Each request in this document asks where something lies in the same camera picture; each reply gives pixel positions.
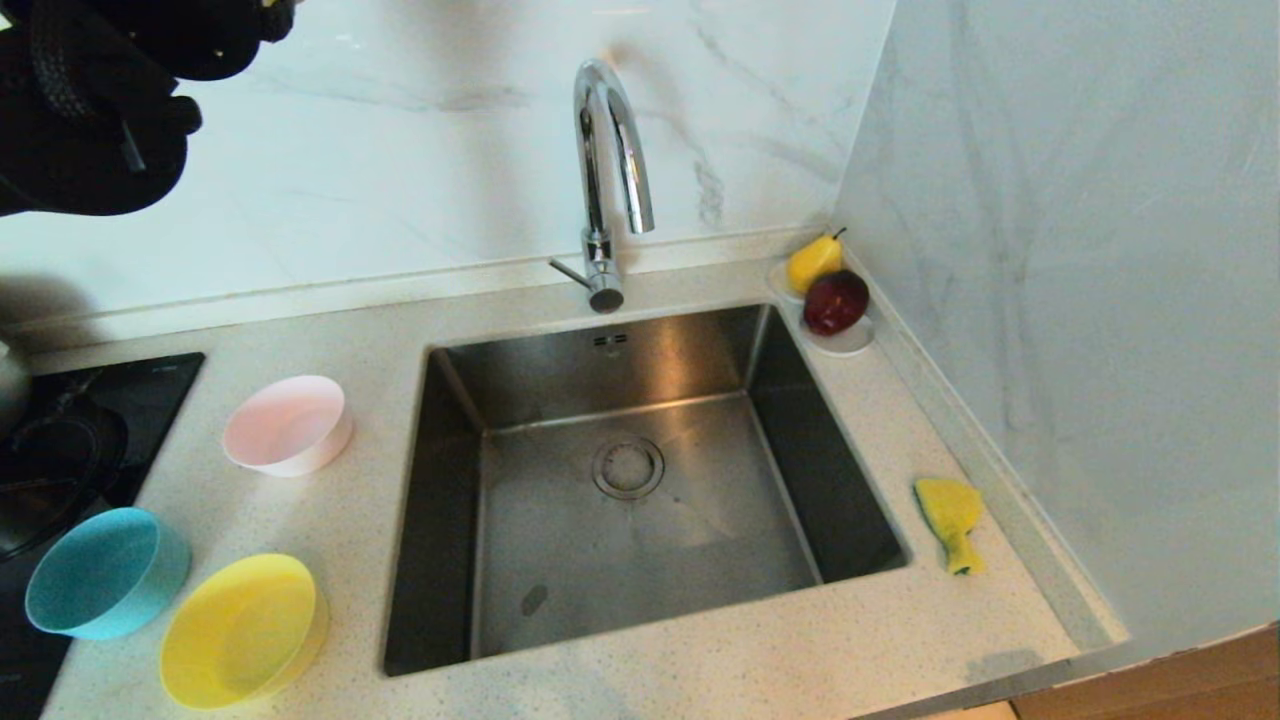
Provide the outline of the round metal sink drain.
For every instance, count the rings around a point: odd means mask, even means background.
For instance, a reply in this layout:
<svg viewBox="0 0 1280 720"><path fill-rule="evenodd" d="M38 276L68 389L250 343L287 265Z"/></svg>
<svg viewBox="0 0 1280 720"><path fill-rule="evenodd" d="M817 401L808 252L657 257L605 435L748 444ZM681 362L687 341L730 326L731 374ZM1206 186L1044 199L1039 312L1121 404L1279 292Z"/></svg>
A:
<svg viewBox="0 0 1280 720"><path fill-rule="evenodd" d="M605 441L593 455L590 478L612 498L632 501L655 491L666 474L666 457L649 439L621 436Z"/></svg>

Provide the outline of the yellow plastic bowl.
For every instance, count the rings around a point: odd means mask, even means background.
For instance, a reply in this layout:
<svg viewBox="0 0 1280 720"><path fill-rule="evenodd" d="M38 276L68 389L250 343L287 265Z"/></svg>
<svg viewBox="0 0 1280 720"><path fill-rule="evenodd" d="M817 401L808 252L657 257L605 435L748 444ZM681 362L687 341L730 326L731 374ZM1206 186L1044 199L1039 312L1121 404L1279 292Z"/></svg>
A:
<svg viewBox="0 0 1280 720"><path fill-rule="evenodd" d="M315 575L285 553L241 559L175 611L159 671L178 705L218 711L265 700L315 661L330 623Z"/></svg>

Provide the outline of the pink plastic bowl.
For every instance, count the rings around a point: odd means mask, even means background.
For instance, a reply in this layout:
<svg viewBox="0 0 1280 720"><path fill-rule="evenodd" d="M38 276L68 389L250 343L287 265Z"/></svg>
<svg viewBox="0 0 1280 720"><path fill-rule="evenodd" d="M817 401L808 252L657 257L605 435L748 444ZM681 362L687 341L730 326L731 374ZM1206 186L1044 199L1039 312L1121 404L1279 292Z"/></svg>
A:
<svg viewBox="0 0 1280 720"><path fill-rule="evenodd" d="M237 466L296 478L335 460L355 433L343 387L324 375L294 375L250 396L228 419L221 447Z"/></svg>

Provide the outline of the metal kettle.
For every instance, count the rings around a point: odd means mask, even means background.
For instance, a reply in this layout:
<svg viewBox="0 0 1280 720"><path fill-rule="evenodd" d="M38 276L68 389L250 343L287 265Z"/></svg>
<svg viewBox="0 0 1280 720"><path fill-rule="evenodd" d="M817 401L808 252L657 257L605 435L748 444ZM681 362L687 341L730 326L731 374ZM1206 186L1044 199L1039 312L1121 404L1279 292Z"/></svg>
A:
<svg viewBox="0 0 1280 720"><path fill-rule="evenodd" d="M0 334L0 441L4 441L24 416L32 382L28 354Z"/></svg>

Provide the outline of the blue plastic bowl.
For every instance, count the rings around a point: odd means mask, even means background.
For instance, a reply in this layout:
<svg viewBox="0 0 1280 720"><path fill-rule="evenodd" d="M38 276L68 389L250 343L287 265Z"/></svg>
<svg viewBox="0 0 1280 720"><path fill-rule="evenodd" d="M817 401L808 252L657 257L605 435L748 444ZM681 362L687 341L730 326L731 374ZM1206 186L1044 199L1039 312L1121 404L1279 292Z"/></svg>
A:
<svg viewBox="0 0 1280 720"><path fill-rule="evenodd" d="M137 507L82 521L50 548L26 589L41 632L106 641L129 635L168 609L189 575L182 533Z"/></svg>

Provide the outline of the black round pan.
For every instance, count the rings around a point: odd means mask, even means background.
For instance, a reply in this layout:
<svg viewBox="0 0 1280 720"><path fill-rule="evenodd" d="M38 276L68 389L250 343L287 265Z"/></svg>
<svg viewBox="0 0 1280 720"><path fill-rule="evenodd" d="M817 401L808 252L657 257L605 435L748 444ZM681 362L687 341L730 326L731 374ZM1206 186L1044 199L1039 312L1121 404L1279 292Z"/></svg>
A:
<svg viewBox="0 0 1280 720"><path fill-rule="evenodd" d="M65 530L116 477L125 421L88 401L38 418L0 448L0 562Z"/></svg>

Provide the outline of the chrome gooseneck faucet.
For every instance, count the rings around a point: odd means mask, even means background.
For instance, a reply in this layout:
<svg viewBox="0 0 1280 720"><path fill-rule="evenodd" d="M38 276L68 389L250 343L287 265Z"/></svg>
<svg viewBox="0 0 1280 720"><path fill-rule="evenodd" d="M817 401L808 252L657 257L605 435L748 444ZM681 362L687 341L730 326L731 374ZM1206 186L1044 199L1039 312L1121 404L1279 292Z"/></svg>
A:
<svg viewBox="0 0 1280 720"><path fill-rule="evenodd" d="M573 82L573 119L585 227L580 234L584 273L548 258L547 264L588 292L588 306L612 314L625 304L621 269L614 256L611 222L605 217L602 186L603 138L614 146L614 167L623 190L628 227L635 234L655 229L652 191L643 140L621 78L609 63L593 58L582 63Z"/></svg>

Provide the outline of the stainless steel sink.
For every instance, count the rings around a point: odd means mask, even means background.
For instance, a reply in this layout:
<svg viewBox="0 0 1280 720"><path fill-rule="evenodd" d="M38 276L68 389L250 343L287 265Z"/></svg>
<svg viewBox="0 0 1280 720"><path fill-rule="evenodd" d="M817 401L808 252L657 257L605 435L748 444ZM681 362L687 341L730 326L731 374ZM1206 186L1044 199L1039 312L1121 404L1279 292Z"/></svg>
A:
<svg viewBox="0 0 1280 720"><path fill-rule="evenodd" d="M666 457L646 497L608 439ZM908 565L780 310L431 347L381 669L404 676Z"/></svg>

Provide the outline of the small white saucer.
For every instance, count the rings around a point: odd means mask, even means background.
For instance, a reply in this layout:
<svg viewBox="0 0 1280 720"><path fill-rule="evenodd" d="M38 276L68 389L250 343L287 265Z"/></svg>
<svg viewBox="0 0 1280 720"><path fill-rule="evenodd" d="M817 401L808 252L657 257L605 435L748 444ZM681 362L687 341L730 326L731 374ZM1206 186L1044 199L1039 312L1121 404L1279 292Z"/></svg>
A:
<svg viewBox="0 0 1280 720"><path fill-rule="evenodd" d="M861 316L847 329L831 336L817 334L804 323L800 324L800 331L809 347L831 357L854 356L869 348L876 338L874 323L869 315Z"/></svg>

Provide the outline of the yellow pear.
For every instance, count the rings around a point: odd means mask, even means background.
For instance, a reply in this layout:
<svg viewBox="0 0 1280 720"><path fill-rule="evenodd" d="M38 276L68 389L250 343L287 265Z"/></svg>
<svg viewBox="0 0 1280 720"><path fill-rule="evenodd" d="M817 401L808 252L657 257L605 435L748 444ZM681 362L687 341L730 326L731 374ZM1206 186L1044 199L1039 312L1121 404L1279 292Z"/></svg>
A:
<svg viewBox="0 0 1280 720"><path fill-rule="evenodd" d="M805 296L817 279L844 268L842 236L846 227L822 234L794 252L787 260L788 287L796 296Z"/></svg>

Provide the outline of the yellow green sponge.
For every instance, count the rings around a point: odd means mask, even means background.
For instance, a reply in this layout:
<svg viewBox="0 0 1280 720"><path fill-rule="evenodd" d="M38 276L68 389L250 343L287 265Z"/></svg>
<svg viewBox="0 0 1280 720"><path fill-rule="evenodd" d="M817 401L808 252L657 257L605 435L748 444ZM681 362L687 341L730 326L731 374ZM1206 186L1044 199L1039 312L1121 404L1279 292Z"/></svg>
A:
<svg viewBox="0 0 1280 720"><path fill-rule="evenodd" d="M913 491L925 523L943 548L947 573L956 577L984 573L986 562L970 541L986 511L982 493L966 482L936 477L916 479Z"/></svg>

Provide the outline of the black glass cooktop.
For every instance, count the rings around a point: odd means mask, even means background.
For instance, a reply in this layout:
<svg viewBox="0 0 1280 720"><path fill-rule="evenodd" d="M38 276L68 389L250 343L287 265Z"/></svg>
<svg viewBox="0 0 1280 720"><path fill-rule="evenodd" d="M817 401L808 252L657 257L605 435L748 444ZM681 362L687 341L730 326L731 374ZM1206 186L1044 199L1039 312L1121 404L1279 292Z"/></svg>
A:
<svg viewBox="0 0 1280 720"><path fill-rule="evenodd" d="M41 632L26 616L26 589L45 553L72 528L137 500L172 424L193 386L200 352L35 375L18 427L88 401L116 413L128 429L116 477L65 529L33 550L0 562L0 720L38 720L70 648L68 635Z"/></svg>

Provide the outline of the dark red apple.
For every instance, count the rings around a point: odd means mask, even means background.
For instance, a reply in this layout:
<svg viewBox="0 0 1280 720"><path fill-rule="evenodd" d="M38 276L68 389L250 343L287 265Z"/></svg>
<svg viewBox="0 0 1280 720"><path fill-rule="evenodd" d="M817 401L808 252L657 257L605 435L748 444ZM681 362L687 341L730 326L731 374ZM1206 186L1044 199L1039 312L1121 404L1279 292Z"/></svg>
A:
<svg viewBox="0 0 1280 720"><path fill-rule="evenodd" d="M861 320L869 306L869 284L855 272L842 269L822 275L810 284L803 309L803 324L817 336L836 336Z"/></svg>

